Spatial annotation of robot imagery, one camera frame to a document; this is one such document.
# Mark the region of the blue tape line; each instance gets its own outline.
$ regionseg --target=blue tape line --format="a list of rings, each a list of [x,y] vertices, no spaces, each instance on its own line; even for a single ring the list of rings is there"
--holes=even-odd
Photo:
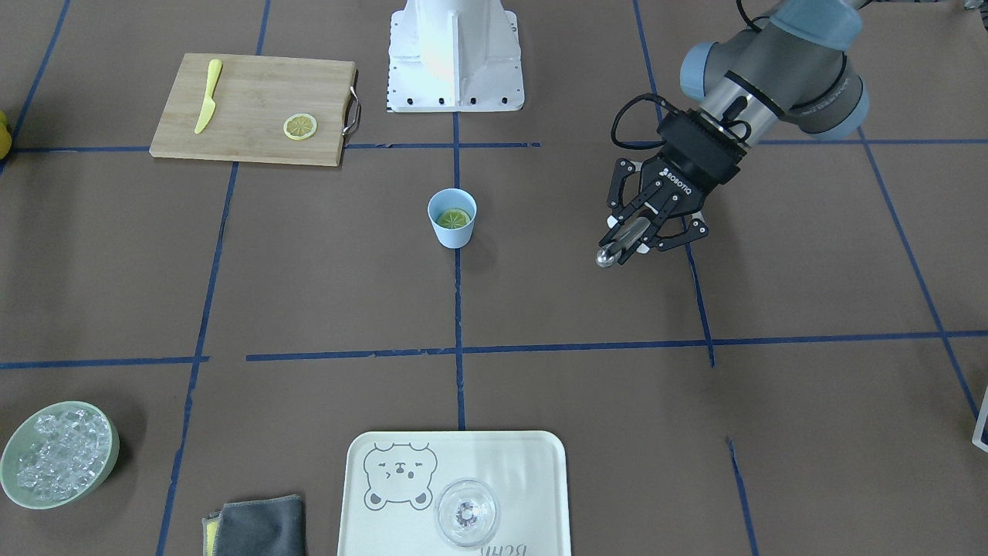
[[[462,295],[461,295],[461,273],[460,273],[460,252],[456,250],[456,408],[458,411],[458,424],[460,430],[466,430],[466,407],[463,398],[463,327],[462,327]]]
[[[459,182],[459,113],[453,112],[453,186],[460,189]],[[463,396],[463,328],[462,328],[462,272],[461,253],[456,250],[455,255],[455,278],[453,279],[453,290],[455,295],[455,353],[456,353],[456,422],[459,430],[466,430],[466,407]]]
[[[645,41],[645,27],[641,24],[641,8],[638,7],[638,0],[631,0],[634,5],[634,20],[638,24],[638,40],[641,41],[641,53],[645,56],[645,70],[648,72],[648,84],[652,88],[652,94],[659,94],[658,87],[655,86],[655,74],[652,73],[652,56],[648,53],[648,42]],[[662,109],[655,105],[655,117],[662,123]]]
[[[132,359],[77,359],[66,361],[12,361],[0,363],[0,369],[62,369],[79,367],[128,367],[141,365],[176,365],[193,363],[196,357],[135,357]]]
[[[427,347],[425,349],[382,349],[359,351],[312,351],[307,353],[257,353],[248,355],[246,360],[256,361],[299,361],[310,359],[359,359],[362,357],[415,357],[419,355],[452,355],[453,347]]]
[[[738,498],[741,499],[741,511],[744,512],[744,526],[748,529],[748,544],[751,545],[751,555],[758,556],[758,539],[755,538],[755,525],[751,521],[751,509],[748,507],[748,493],[744,488],[744,477],[738,467],[737,454],[734,452],[734,439],[727,437],[727,449],[731,452],[731,467],[734,468],[734,481],[738,486]]]
[[[683,232],[687,229],[686,218],[680,217]],[[710,323],[706,319],[706,306],[703,304],[703,289],[700,288],[700,274],[697,272],[697,262],[693,259],[693,248],[686,244],[686,258],[690,261],[690,272],[693,273],[693,289],[697,295],[697,309],[700,311],[700,324],[703,326],[703,338],[706,340],[706,351],[710,357],[710,367],[717,366],[717,355],[713,352],[713,338],[710,337]]]
[[[950,337],[988,337],[988,330],[957,330],[947,332]],[[931,332],[891,332],[874,334],[832,334],[808,336],[767,336],[747,338],[711,338],[686,340],[656,340],[593,343],[549,343],[526,345],[481,345],[463,347],[463,353],[517,353],[528,351],[592,351],[606,349],[658,349],[670,347],[706,347],[713,345],[777,345],[788,343],[836,343],[853,341],[893,341],[907,339],[937,339],[943,335]],[[454,355],[456,347],[428,347],[423,349],[383,349],[359,351],[315,351],[302,353],[259,353],[248,355],[246,360],[294,361],[305,359],[350,359],[358,357],[416,357],[423,355]]]
[[[988,139],[867,139],[870,144],[988,144]]]
[[[597,351],[605,349],[657,349],[664,347],[704,347],[704,339],[657,341],[603,341],[597,343],[547,343],[531,345],[486,345],[465,347],[463,353],[519,353],[536,351]]]
[[[219,234],[216,237],[216,249],[212,254],[212,268],[209,271],[209,284],[206,287],[206,301],[203,304],[203,320],[200,323],[199,339],[196,341],[196,359],[189,373],[189,389],[186,391],[185,410],[182,415],[182,440],[179,449],[175,451],[172,463],[171,483],[168,486],[168,497],[165,499],[165,510],[161,516],[161,531],[158,534],[157,556],[164,556],[165,542],[168,539],[168,528],[171,525],[172,508],[175,503],[175,491],[179,485],[179,475],[182,472],[182,457],[185,454],[186,438],[189,434],[189,418],[192,416],[192,394],[199,381],[199,368],[202,363],[203,347],[206,345],[206,329],[209,326],[209,312],[212,310],[212,295],[216,290],[216,277],[219,275],[219,260],[223,255],[223,233],[226,229],[226,219],[230,214],[230,200],[233,198],[233,188],[237,181],[237,169],[240,163],[234,162],[230,167],[230,179],[226,185],[226,199],[223,201],[223,214],[219,219]]]
[[[259,56],[264,50],[264,36],[268,32],[268,14],[271,13],[271,0],[265,0],[264,2],[264,15],[261,16],[261,32],[257,35],[257,49],[254,50],[254,55]]]
[[[459,112],[453,112],[453,186],[459,189]]]
[[[352,142],[344,148],[453,148],[451,142]]]
[[[31,103],[35,100],[35,93],[38,92],[38,85],[41,83],[41,77],[44,75],[44,71],[48,67],[48,61],[51,59],[51,53],[55,50],[55,43],[58,42],[58,35],[61,34],[62,25],[65,23],[65,16],[68,14],[68,6],[72,3],[72,0],[65,0],[62,4],[62,11],[58,14],[58,23],[55,24],[54,32],[51,33],[51,40],[48,41],[48,48],[44,51],[44,57],[41,59],[41,66],[38,67],[38,73],[35,75],[35,81],[31,84],[31,89],[28,91],[28,98],[24,101],[24,106],[21,108],[21,115],[17,118],[17,124],[14,126],[14,130],[11,133],[11,137],[17,140],[17,136],[21,134],[21,126],[24,125],[24,119],[28,115],[28,110],[31,109]]]
[[[764,139],[758,144],[861,144],[860,139]]]
[[[460,148],[539,148],[540,142],[460,142]]]
[[[988,330],[960,330],[947,332],[947,337],[988,337]]]
[[[28,146],[24,148],[14,148],[13,152],[18,153],[39,153],[39,152],[148,152],[151,149],[147,145],[135,146]]]
[[[967,399],[967,404],[974,414],[974,418],[978,417],[978,405],[974,401],[974,397],[971,395],[971,389],[967,386],[967,380],[964,378],[964,373],[960,370],[960,363],[957,362],[957,357],[953,354],[953,347],[950,345],[950,340],[947,338],[947,332],[944,330],[944,324],[940,320],[940,314],[937,312],[937,307],[933,303],[933,296],[930,295],[930,290],[927,288],[926,280],[923,279],[923,273],[920,271],[920,265],[916,262],[916,256],[913,254],[913,248],[909,245],[909,239],[906,238],[906,231],[902,228],[902,223],[899,222],[899,215],[895,211],[895,207],[892,205],[892,198],[888,194],[888,188],[885,187],[885,180],[881,177],[881,171],[878,169],[878,163],[874,159],[874,154],[871,152],[871,145],[868,144],[868,140],[865,137],[865,132],[858,128],[858,135],[862,138],[864,144],[864,151],[867,153],[868,162],[871,163],[871,170],[874,171],[874,177],[878,181],[878,187],[881,189],[881,196],[885,199],[885,205],[888,207],[888,213],[892,217],[892,222],[895,224],[895,229],[899,232],[899,239],[902,240],[902,246],[906,249],[906,254],[909,256],[909,264],[913,267],[913,272],[916,274],[916,280],[920,283],[920,289],[923,290],[923,297],[926,299],[927,307],[930,309],[930,315],[933,316],[933,321],[937,325],[937,331],[941,335],[941,340],[944,343],[944,349],[947,350],[947,357],[950,359],[950,365],[953,367],[953,373],[957,377],[957,382],[960,383],[961,390],[964,391],[964,398]]]
[[[830,343],[844,341],[887,341],[898,339],[939,338],[939,332],[901,332],[885,334],[835,334],[818,336],[770,336],[750,338],[715,338],[714,345],[777,345],[785,343]]]

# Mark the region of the towel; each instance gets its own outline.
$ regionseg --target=towel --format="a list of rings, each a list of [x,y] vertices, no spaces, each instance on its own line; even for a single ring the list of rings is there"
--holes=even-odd
[[[304,556],[302,498],[224,504],[203,519],[203,556]]]

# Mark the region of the wooden cutting board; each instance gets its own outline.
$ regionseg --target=wooden cutting board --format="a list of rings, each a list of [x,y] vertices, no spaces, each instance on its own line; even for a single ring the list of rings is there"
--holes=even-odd
[[[196,135],[213,58],[223,62],[212,95],[216,111]],[[154,133],[151,156],[338,166],[356,74],[351,61],[187,53]],[[316,133],[289,139],[285,120],[299,113],[315,117]]]

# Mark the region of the lemon slice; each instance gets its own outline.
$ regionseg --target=lemon slice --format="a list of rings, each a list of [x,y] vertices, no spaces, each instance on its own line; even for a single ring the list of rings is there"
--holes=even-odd
[[[436,224],[447,230],[457,230],[470,224],[470,215],[464,209],[449,209],[439,215]]]
[[[285,135],[289,139],[309,139],[315,135],[315,118],[311,114],[295,114],[285,120]]]

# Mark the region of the white tray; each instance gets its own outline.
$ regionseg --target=white tray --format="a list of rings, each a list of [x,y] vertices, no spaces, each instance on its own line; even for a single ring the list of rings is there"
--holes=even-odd
[[[381,463],[394,473],[376,473]],[[461,548],[440,533],[440,494],[460,479],[486,483],[497,499],[499,522],[485,545]],[[477,550],[482,556],[570,556],[566,454],[555,435],[367,432],[354,440],[347,453],[338,556],[459,556]]]

